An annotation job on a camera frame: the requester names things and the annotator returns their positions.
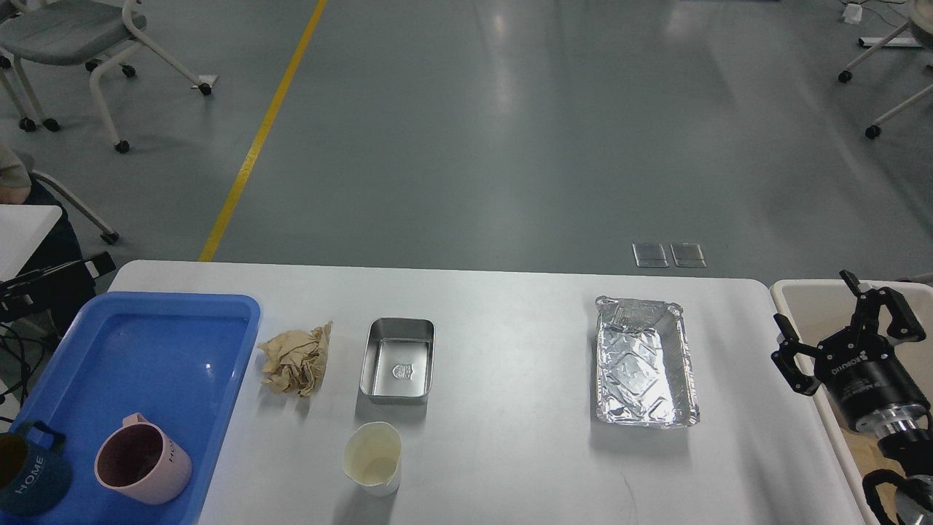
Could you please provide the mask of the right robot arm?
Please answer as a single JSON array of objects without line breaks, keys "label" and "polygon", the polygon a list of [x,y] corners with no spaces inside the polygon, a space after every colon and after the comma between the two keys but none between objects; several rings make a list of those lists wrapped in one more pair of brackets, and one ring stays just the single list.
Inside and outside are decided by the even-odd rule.
[{"label": "right robot arm", "polygon": [[897,356],[931,348],[931,289],[919,283],[784,279],[770,287],[780,332],[770,358],[813,397],[867,524],[931,522],[931,392]]}]

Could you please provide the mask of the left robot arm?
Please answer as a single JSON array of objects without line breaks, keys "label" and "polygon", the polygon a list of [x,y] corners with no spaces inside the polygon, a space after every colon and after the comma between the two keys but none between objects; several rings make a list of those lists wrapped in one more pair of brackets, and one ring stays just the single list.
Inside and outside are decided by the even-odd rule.
[{"label": "left robot arm", "polygon": [[13,322],[49,311],[57,324],[69,327],[85,303],[96,296],[95,280],[116,271],[108,252],[83,260],[36,269],[1,284],[1,322]]}]

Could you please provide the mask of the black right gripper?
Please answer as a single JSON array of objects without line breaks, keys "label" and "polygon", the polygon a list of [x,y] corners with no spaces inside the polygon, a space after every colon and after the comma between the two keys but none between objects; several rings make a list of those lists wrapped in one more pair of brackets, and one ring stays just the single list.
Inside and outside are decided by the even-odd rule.
[{"label": "black right gripper", "polygon": [[[929,412],[930,402],[891,345],[922,342],[926,331],[901,292],[873,288],[848,270],[840,271],[840,278],[856,296],[849,328],[833,333],[814,348],[800,341],[787,316],[774,314],[783,337],[772,353],[774,365],[793,392],[812,397],[821,383],[825,385],[850,431],[873,432],[873,415],[883,410],[919,419]],[[879,333],[883,308],[891,318],[886,338]],[[806,375],[797,365],[799,354],[814,358],[814,376]]]}]

